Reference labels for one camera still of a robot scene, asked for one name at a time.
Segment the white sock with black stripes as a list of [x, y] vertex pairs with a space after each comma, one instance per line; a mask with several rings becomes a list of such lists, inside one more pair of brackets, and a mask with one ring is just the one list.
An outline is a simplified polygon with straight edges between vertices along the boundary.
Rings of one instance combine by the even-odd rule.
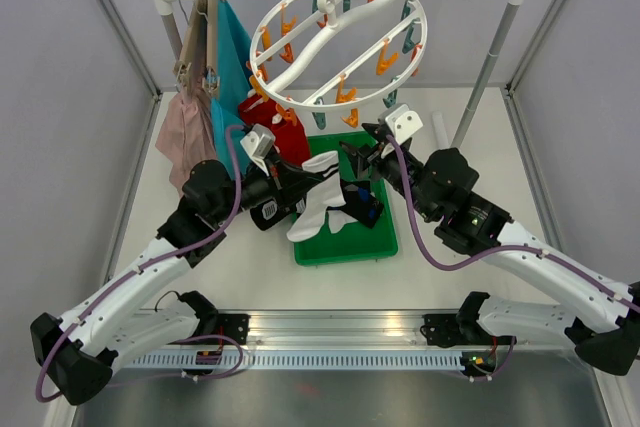
[[318, 154], [302, 164], [308, 173], [320, 174], [322, 181], [306, 194], [305, 210], [287, 232], [289, 241], [298, 243], [319, 233], [329, 207], [345, 204], [339, 175], [339, 154], [336, 150]]

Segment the red christmas sock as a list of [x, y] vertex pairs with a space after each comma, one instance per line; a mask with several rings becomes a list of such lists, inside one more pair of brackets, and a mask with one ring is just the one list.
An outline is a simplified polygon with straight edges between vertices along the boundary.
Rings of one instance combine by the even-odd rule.
[[270, 127], [276, 114], [276, 103], [270, 98], [264, 100], [259, 94], [254, 94], [238, 105], [239, 118], [245, 124]]
[[304, 126], [299, 119], [298, 124], [294, 126], [276, 114], [272, 119], [270, 129], [275, 136], [275, 146], [285, 161], [301, 166], [311, 158]]

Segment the orange clothes peg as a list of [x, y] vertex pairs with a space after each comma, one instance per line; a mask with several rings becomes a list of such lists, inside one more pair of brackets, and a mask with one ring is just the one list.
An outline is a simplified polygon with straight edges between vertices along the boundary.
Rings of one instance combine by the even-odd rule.
[[277, 104], [276, 112], [284, 121], [290, 122], [294, 126], [298, 124], [298, 117], [293, 109], [285, 109], [280, 104]]
[[258, 78], [255, 75], [252, 75], [249, 78], [249, 83], [252, 89], [255, 91], [255, 94], [259, 95], [263, 101], [267, 101], [269, 99], [268, 94], [264, 91]]

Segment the white round clip hanger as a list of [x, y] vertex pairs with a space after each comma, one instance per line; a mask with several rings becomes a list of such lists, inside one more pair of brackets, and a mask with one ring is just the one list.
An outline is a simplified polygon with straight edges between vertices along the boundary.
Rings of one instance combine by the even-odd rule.
[[[293, 2], [286, 8], [283, 15], [276, 15], [272, 18], [263, 40], [265, 44], [271, 44], [280, 39], [281, 23], [283, 21], [299, 23], [310, 15], [304, 19], [298, 17], [301, 12], [301, 3], [302, 0]], [[381, 39], [400, 20], [405, 6], [405, 0], [396, 0], [367, 20], [351, 25], [338, 33], [312, 60], [302, 75], [284, 90], [284, 95], [299, 101], [307, 99], [374, 42]], [[266, 79], [273, 80], [282, 74], [289, 66], [286, 61], [287, 57], [298, 55], [309, 40], [320, 31], [321, 27], [320, 23], [312, 25], [299, 35], [285, 51], [279, 52], [264, 63], [261, 69]], [[352, 73], [339, 90], [330, 90], [324, 96], [318, 98], [318, 103], [332, 104], [338, 94], [343, 96], [353, 94], [356, 98], [363, 100], [364, 97], [387, 86], [394, 77], [408, 66], [412, 59], [409, 49], [412, 44], [419, 41], [420, 37], [421, 30], [419, 27], [415, 27], [410, 34], [401, 33], [390, 42], [388, 53], [391, 54], [396, 51], [399, 57], [385, 74], [382, 76], [376, 75], [375, 68], [378, 57], [373, 56], [356, 72]], [[420, 63], [418, 69], [408, 80], [417, 75], [420, 70]]]

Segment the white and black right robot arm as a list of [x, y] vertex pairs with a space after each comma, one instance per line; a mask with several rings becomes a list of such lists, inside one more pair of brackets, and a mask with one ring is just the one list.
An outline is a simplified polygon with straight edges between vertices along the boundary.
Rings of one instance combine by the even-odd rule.
[[368, 123], [372, 146], [341, 142], [353, 173], [385, 180], [405, 201], [414, 240], [433, 267], [459, 271], [475, 262], [520, 278], [552, 299], [536, 304], [471, 292], [449, 333], [431, 322], [431, 345], [532, 341], [568, 347], [602, 372], [624, 376], [639, 358], [639, 286], [616, 282], [554, 249], [509, 212], [474, 193], [479, 178], [456, 148], [421, 162], [389, 128]]

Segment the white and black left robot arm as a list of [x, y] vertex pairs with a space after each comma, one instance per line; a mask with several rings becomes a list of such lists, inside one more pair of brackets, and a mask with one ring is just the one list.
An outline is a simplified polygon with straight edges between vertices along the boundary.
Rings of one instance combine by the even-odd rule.
[[295, 166], [270, 150], [264, 161], [265, 168], [247, 174], [236, 159], [229, 167], [218, 160], [196, 164], [176, 210], [126, 269], [74, 308], [58, 316], [43, 313], [31, 323], [39, 402], [64, 397], [73, 406], [84, 404], [120, 370], [167, 344], [239, 344], [217, 333], [218, 311], [197, 291], [154, 314], [136, 314], [209, 256], [241, 212], [270, 201], [278, 207], [311, 203], [340, 184], [334, 152]]

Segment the beige clothes hanger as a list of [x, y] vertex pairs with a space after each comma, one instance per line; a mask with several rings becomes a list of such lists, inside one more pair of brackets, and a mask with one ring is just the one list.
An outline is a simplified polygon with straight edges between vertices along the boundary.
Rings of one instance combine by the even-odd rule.
[[178, 85], [188, 96], [200, 89], [209, 99], [218, 97], [218, 5], [218, 0], [193, 0], [173, 68]]

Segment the black sock with blue pattern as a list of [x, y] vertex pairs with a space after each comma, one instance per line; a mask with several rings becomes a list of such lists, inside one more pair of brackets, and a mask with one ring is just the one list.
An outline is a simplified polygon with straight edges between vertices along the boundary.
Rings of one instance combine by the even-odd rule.
[[260, 231], [267, 231], [287, 216], [300, 211], [304, 202], [281, 206], [275, 199], [269, 199], [250, 209], [250, 217]]

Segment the teal clothes peg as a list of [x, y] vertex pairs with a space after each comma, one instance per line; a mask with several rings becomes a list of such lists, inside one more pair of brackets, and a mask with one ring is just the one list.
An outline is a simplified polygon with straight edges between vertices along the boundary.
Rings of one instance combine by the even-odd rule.
[[324, 130], [327, 126], [326, 113], [323, 111], [316, 111], [312, 113], [316, 127], [319, 130]]

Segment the green plastic tray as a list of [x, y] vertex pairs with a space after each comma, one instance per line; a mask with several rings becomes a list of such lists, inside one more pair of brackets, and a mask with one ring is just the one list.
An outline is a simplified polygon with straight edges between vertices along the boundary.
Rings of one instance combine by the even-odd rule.
[[[340, 141], [359, 147], [363, 144], [373, 145], [374, 139], [364, 131], [312, 136], [308, 139], [313, 155], [336, 150], [339, 154], [341, 180], [356, 182], [358, 180], [353, 175], [346, 154], [339, 146]], [[316, 236], [294, 245], [294, 257], [299, 265], [318, 266], [377, 260], [396, 255], [398, 245], [384, 182], [371, 179], [363, 181], [371, 183], [372, 192], [384, 204], [384, 211], [375, 227], [368, 229], [357, 222], [346, 225], [337, 234], [331, 234], [328, 224], [324, 224]]]

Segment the orange peg on crossbar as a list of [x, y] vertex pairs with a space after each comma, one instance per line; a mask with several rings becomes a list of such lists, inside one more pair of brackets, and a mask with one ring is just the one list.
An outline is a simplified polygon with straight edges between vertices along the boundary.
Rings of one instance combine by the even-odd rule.
[[386, 38], [383, 41], [383, 45], [379, 51], [378, 60], [376, 62], [375, 73], [377, 76], [382, 76], [385, 74], [391, 66], [395, 64], [397, 61], [399, 54], [394, 51], [391, 54], [388, 53], [388, 48], [391, 40]]

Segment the pink hanging garment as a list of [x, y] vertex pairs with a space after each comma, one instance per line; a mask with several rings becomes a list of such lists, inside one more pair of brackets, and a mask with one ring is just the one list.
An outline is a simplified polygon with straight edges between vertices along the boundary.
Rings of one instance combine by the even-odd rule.
[[210, 107], [211, 98], [199, 85], [193, 87], [190, 96], [183, 89], [169, 102], [155, 146], [172, 164], [169, 182], [179, 196], [198, 163], [218, 158]]

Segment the teal hanging garment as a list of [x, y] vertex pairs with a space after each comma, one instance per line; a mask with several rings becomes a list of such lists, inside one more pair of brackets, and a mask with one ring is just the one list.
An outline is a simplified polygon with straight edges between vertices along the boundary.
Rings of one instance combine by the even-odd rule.
[[225, 140], [226, 128], [243, 125], [238, 107], [251, 90], [249, 60], [251, 39], [227, 1], [217, 0], [217, 67], [218, 98], [211, 100], [214, 148], [218, 160], [229, 176], [234, 177], [231, 154]]

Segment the aluminium mounting rail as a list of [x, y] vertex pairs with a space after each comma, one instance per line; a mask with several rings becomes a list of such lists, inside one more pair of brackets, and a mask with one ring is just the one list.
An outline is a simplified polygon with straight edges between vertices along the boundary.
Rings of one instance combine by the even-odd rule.
[[488, 299], [480, 308], [458, 311], [242, 311], [217, 310], [201, 316], [187, 307], [144, 310], [109, 337], [122, 348], [141, 342], [146, 350], [205, 335], [226, 335], [243, 345], [285, 343], [409, 344], [438, 348], [520, 344], [573, 348], [616, 331], [618, 321], [594, 327], [559, 305], [516, 304]]

